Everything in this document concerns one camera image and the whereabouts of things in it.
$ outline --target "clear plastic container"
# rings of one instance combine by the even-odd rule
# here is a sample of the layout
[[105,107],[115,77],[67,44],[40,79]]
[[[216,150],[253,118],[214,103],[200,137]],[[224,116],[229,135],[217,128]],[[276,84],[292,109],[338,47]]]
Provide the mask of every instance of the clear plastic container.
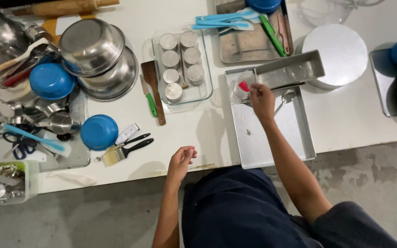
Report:
[[[184,24],[184,25],[180,25],[180,26],[171,26],[171,27],[157,29],[156,31],[154,31],[154,34],[153,34],[153,37],[151,40],[152,45],[153,45],[154,60],[156,61],[159,94],[160,94],[160,97],[161,97],[163,103],[165,103],[168,106],[168,108],[179,108],[179,107],[200,104],[200,103],[204,102],[205,100],[209,99],[213,93],[213,86],[212,86],[212,80],[211,80],[211,75],[210,75],[207,51],[206,51],[206,47],[205,47],[205,40],[203,38],[203,32],[201,30],[193,30],[190,28],[190,26],[191,26],[191,24]],[[198,41],[197,41],[196,46],[197,46],[197,48],[199,48],[199,50],[201,52],[201,62],[199,64],[201,64],[203,66],[203,69],[205,70],[205,78],[203,80],[203,83],[200,84],[199,86],[192,85],[188,80],[187,67],[185,65],[185,62],[183,62],[185,83],[188,85],[188,88],[184,89],[183,97],[179,102],[171,102],[168,100],[168,98],[165,96],[165,93],[164,93],[167,83],[164,82],[164,80],[163,80],[163,72],[166,70],[166,68],[162,64],[162,54],[165,50],[160,46],[160,37],[165,33],[173,34],[177,38],[177,41],[178,41],[176,52],[180,57],[180,49],[181,49],[180,36],[185,31],[193,31],[198,36]],[[180,68],[177,69],[177,71],[179,72],[179,76],[180,76],[180,80],[179,80],[180,85],[183,82],[181,66],[182,66],[182,63],[180,63]]]
[[39,162],[38,161],[14,161],[14,162],[2,162],[0,167],[4,165],[14,164],[18,169],[24,167],[25,180],[24,187],[18,189],[25,192],[24,195],[15,197],[4,197],[0,198],[0,205],[7,204],[19,204],[26,200],[35,197],[39,193]]

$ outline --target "person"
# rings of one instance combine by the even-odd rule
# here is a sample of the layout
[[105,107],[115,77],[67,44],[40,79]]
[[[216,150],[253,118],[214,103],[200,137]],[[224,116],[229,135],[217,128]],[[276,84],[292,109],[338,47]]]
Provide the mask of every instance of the person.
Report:
[[[185,187],[185,248],[397,248],[397,241],[356,203],[332,206],[280,133],[273,119],[273,93],[261,84],[252,84],[250,93],[278,175],[301,217],[289,215],[262,169],[216,169]],[[190,146],[171,158],[153,248],[179,247],[178,191],[196,157],[195,147]]]

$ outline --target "green handle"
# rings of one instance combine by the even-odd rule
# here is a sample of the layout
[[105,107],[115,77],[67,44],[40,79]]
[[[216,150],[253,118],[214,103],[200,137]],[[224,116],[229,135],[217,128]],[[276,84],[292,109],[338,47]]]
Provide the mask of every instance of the green handle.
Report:
[[278,53],[280,54],[281,57],[286,57],[286,50],[284,50],[283,45],[280,43],[280,41],[277,39],[277,37],[274,35],[275,30],[273,30],[273,27],[269,23],[266,17],[260,15],[260,20],[262,22],[262,27],[266,35],[269,37],[270,41],[272,42],[273,46],[276,48]]
[[154,104],[154,99],[151,96],[151,93],[148,93],[145,96],[148,99],[148,104],[150,105],[151,114],[153,114],[154,117],[157,117],[156,105]]

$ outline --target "rolling pin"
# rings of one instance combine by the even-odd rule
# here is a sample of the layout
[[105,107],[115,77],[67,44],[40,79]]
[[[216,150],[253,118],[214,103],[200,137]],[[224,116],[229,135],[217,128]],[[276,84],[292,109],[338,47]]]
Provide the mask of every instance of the rolling pin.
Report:
[[63,0],[36,3],[13,11],[14,15],[34,14],[40,17],[64,16],[98,11],[100,7],[119,4],[119,0]]

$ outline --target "green knife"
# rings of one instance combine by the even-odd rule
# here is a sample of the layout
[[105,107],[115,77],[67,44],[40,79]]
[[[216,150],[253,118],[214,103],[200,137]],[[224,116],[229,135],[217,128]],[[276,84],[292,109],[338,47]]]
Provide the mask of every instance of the green knife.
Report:
[[142,83],[143,94],[148,99],[148,104],[150,105],[151,114],[154,117],[157,117],[156,105],[154,104],[154,99],[151,96],[150,91],[148,90],[148,85],[146,84],[145,79],[143,78],[143,75],[140,75],[140,82]]
[[270,41],[272,42],[273,46],[276,48],[278,53],[280,54],[281,57],[286,57],[286,50],[284,50],[283,45],[280,43],[280,41],[277,39],[277,37],[274,35],[275,30],[273,30],[272,25],[269,23],[266,17],[263,15],[260,15],[260,20],[262,22],[262,28],[266,35],[269,37]]

